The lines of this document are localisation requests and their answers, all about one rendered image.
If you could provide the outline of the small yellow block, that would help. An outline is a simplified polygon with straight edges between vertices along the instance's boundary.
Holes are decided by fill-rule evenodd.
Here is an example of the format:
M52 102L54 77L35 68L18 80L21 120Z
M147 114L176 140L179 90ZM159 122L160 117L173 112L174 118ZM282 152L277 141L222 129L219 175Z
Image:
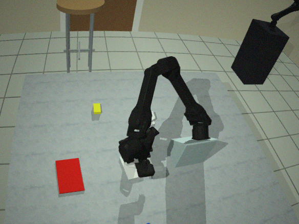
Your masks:
M94 103L94 114L101 114L100 103Z

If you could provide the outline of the red flat rectangular plate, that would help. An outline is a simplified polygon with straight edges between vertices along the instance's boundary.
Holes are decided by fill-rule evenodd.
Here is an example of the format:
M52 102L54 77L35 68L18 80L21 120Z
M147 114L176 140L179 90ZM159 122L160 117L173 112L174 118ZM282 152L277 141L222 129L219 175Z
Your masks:
M59 194L84 191L79 158L56 161Z

